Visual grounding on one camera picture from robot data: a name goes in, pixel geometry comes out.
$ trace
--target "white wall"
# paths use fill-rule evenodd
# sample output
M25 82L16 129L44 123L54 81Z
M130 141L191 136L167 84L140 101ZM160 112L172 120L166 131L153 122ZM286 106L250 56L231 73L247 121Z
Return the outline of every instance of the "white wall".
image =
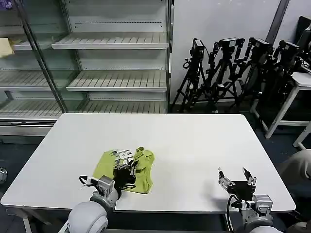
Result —
M280 0L176 0L174 11L171 102L186 70L192 39L201 39L208 51L220 39L250 37L265 39ZM204 60L207 69L208 57Z
M280 40L293 42L297 23L300 16L311 17L310 0L291 0L287 6L283 21L276 36L274 46L277 47Z

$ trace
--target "white table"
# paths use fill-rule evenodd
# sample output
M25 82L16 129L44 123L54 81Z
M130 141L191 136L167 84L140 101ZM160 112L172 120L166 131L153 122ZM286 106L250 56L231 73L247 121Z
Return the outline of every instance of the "white table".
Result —
M256 194L268 194L272 211L295 204L242 115L63 114L1 199L7 207L70 210L88 201L81 188L104 151L144 146L155 154L147 195L123 192L116 211L224 213L229 197L218 167L231 180L257 176Z
M262 122L263 128L266 131L265 137L269 139L274 131L276 130L277 126L279 125L287 125L287 126L306 126L308 125L308 121L301 121L301 120L282 120L283 117L285 116L287 110L291 106L293 100L296 98L298 95L298 92L300 90L311 90L311 74L310 73L298 73L295 72L293 74L293 79L295 81L295 86L293 87L292 91L286 98L281 110L277 114L276 118L273 120L272 124L270 127L267 127L267 125ZM257 118L259 118L259 113L256 111L256 106L257 106L258 101L255 101L252 108L251 112L255 114Z

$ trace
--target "camera tripod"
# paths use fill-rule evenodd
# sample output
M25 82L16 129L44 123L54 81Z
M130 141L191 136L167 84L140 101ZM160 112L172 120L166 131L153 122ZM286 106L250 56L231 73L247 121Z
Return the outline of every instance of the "camera tripod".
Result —
M180 106L179 112L183 112L185 109L187 111L193 107L198 101L206 101L208 99L199 100L201 96L207 96L208 87L210 86L205 79L202 61L204 59L204 49L201 40L193 39L192 48L190 50L190 61L186 59L183 64L184 69L188 69L178 91L177 95L172 103L172 108L176 104L179 95L183 96L183 101ZM199 86L200 76L202 76L203 84ZM186 90L183 92L184 86L187 82Z
M246 63L250 51L252 51L252 55L250 60ZM273 51L273 46L268 42L253 37L249 38L249 43L247 45L243 62L240 66L238 78L242 77L247 68L250 67L250 69L245 82L238 80L242 92L238 98L235 99L234 104L229 107L229 111L235 105L239 107L240 103L247 96L252 96L253 99L258 98L262 91L262 83L264 82L265 74L275 63L275 59L272 58Z
M294 86L292 74L302 64L299 46L285 41L280 41L273 57L275 60L281 54L279 62L267 72L266 85L259 102L263 105L282 103Z
M224 99L227 92L229 92L231 95L233 95L234 99L236 100L238 97L237 89L235 86L235 82L240 77L239 74L236 74L237 66L239 66L243 59L240 59L240 53L243 47L245 39L243 38L230 38L230 39L224 39L220 40L218 43L214 44L213 52L210 53L208 58L208 63L210 64L210 69L207 70L208 79L207 82L211 83L213 77L219 70L219 73L217 75L217 78L210 88L210 100L207 104L207 111L213 111L217 112L216 103L220 99ZM234 58L234 64L232 64L232 54L235 51L235 47L237 46L237 52L235 54ZM222 48L223 57L220 59L218 65L215 68L215 57L219 51L219 49ZM223 83L225 71L229 68L230 75L228 82Z

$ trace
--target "cable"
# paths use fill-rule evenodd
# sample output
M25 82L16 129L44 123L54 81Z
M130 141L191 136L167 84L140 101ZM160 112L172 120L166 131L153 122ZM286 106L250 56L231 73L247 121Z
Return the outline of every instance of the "cable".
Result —
M230 204L231 204L232 198L235 198L235 200L238 200L238 199L237 199L237 197L234 194L232 194L229 197L228 204L227 204L227 224L228 224L229 230L233 233L233 229L232 229L232 226L231 226L231 223L230 223Z
M84 180L85 180L85 181L87 180L87 176L80 176L80 177L79 177L79 181L80 181L83 185L85 185L86 187L95 187L96 190L103 196L103 193L102 193L102 191L99 189L98 186L96 186L95 184L87 184Z
M201 41L201 43L202 43L202 45L204 46L204 48L205 48L205 50L206 50L206 52L207 52L207 54L208 54L208 57L209 57L209 52L208 52L208 50L207 50L206 46L203 44L203 42L202 42L202 41Z

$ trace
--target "shelf rack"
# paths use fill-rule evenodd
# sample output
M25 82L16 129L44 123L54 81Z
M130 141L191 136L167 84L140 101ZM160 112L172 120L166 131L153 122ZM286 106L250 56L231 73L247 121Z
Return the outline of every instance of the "shelf rack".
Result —
M166 113L165 102L90 100L80 113Z
M61 114L55 100L11 100L0 108L1 119L48 118L57 120Z
M68 85L71 70L55 70L55 84L59 89ZM3 91L50 91L41 70L0 71L0 90Z
M53 43L55 50L89 50L89 49L157 49L169 47L166 33L72 33Z
M8 38L12 41L14 51L32 50L25 35L11 35ZM37 39L38 45L42 50L52 49L51 45L55 41L52 34L39 34Z
M83 70L68 91L165 92L166 72L146 70Z

